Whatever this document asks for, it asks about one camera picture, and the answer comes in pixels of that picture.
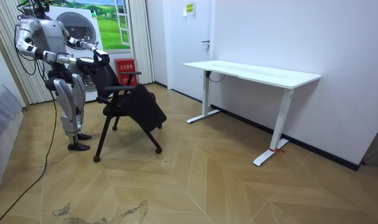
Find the white desk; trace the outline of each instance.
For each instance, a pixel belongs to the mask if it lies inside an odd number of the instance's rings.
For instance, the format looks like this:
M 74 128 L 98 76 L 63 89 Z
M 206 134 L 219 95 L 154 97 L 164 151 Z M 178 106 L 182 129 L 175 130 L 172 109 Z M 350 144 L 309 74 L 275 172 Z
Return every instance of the white desk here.
M 189 124 L 199 119 L 205 118 L 206 116 L 210 116 L 219 112 L 219 110 L 208 112 L 210 106 L 209 75 L 211 72 L 231 75 L 244 80 L 277 86 L 285 89 L 270 147 L 253 161 L 253 163 L 257 166 L 260 166 L 288 142 L 287 139 L 280 139 L 280 137 L 287 117 L 288 108 L 290 107 L 291 99 L 293 97 L 294 89 L 321 78 L 321 75 L 312 73 L 294 72 L 277 68 L 259 67 L 223 61 L 194 62 L 184 63 L 183 65 L 200 68 L 204 71 L 202 114 L 200 116 L 196 116 L 195 118 L 187 120 Z

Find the chair backrest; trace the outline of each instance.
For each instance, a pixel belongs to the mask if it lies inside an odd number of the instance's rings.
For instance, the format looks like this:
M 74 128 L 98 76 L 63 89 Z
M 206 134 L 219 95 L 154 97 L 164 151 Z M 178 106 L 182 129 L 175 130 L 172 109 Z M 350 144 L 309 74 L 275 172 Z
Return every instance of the chair backrest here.
M 93 82 L 96 85 L 97 95 L 103 99 L 107 99 L 113 92 L 105 91 L 107 86 L 120 86 L 118 78 L 110 65 L 98 66 L 97 72 L 93 73 L 89 68 L 86 68 Z
M 149 93 L 139 84 L 122 104 L 122 110 L 145 131 L 152 131 L 166 121 L 166 115 L 156 102 L 154 93 Z

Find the red box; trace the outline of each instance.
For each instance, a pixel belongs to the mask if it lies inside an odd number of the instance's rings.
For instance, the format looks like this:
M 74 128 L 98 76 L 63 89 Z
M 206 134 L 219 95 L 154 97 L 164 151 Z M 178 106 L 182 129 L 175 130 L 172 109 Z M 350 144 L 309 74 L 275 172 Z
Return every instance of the red box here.
M 133 58 L 114 59 L 116 65 L 116 71 L 118 73 L 118 80 L 122 85 L 128 84 L 129 75 L 120 75 L 121 72 L 135 72 L 135 60 Z M 136 75 L 133 75 L 131 86 L 138 84 Z

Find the baseboard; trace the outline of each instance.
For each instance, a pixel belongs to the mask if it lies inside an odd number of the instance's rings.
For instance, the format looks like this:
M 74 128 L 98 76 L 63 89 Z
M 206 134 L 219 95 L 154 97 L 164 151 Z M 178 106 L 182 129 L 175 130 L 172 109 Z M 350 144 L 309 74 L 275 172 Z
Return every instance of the baseboard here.
M 160 86 L 162 86 L 162 87 L 164 87 L 164 88 L 168 88 L 167 85 L 164 85 L 164 84 L 162 84 L 162 83 L 160 83 L 160 82 L 154 81 L 154 83 L 155 83 L 155 84 L 158 84 L 158 85 L 160 85 Z
M 195 99 L 195 98 L 193 98 L 193 97 L 191 97 L 189 95 L 181 93 L 180 91 L 173 90 L 173 89 L 172 89 L 172 91 L 175 91 L 176 93 L 184 95 L 184 96 L 186 96 L 186 97 L 188 97 L 188 98 L 190 98 L 190 99 L 192 99 L 194 101 L 202 103 L 201 100 L 197 100 L 197 99 Z M 235 113 L 232 113 L 230 111 L 227 111 L 227 110 L 222 109 L 222 108 L 220 108 L 218 106 L 215 106 L 215 105 L 211 105 L 211 108 L 216 109 L 216 110 L 220 110 L 220 112 L 222 112 L 222 113 L 224 113 L 226 115 L 229 115 L 229 116 L 231 116 L 231 117 L 233 117 L 233 118 L 235 118 L 235 119 L 237 119 L 239 121 L 242 121 L 242 122 L 244 122 L 246 124 L 249 124 L 249 125 L 251 125 L 253 127 L 256 127 L 258 129 L 261 129 L 262 131 L 266 131 L 266 132 L 268 132 L 270 134 L 273 134 L 273 129 L 272 128 L 268 128 L 268 127 L 266 127 L 266 126 L 264 126 L 262 124 L 258 124 L 258 123 L 254 122 L 254 121 L 251 121 L 251 120 L 249 120 L 247 118 L 244 118 L 244 117 L 242 117 L 240 115 L 237 115 Z M 311 151 L 311 152 L 313 152 L 313 153 L 315 153 L 315 154 L 317 154 L 319 156 L 322 156 L 322 157 L 324 157 L 326 159 L 329 159 L 329 160 L 331 160 L 333 162 L 336 162 L 336 163 L 338 163 L 338 164 L 340 164 L 340 165 L 342 165 L 344 167 L 347 167 L 347 168 L 349 168 L 351 170 L 357 171 L 357 170 L 359 170 L 359 168 L 361 166 L 360 164 L 355 164 L 353 162 L 347 161 L 347 160 L 345 160 L 345 159 L 343 159 L 341 157 L 338 157 L 338 156 L 335 156 L 335 155 L 333 155 L 333 154 L 331 154 L 329 152 L 323 151 L 322 149 L 319 149 L 317 147 L 309 145 L 308 143 L 305 143 L 303 141 L 297 140 L 297 139 L 295 139 L 295 138 L 293 138 L 291 136 L 288 136 L 286 134 L 281 134 L 281 137 L 289 140 L 291 143 L 293 143 L 293 144 L 295 144 L 295 145 L 297 145 L 299 147 L 302 147 L 302 148 L 304 148 L 304 149 L 306 149 L 308 151 Z

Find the desk top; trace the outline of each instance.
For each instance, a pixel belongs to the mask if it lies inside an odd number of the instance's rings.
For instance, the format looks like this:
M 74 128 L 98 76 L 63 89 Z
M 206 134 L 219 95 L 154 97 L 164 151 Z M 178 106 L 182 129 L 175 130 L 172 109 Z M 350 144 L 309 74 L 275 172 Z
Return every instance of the desk top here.
M 184 63 L 183 65 L 288 89 L 293 89 L 321 78 L 321 75 L 312 73 L 294 72 L 284 69 L 244 65 L 241 63 L 218 60 Z

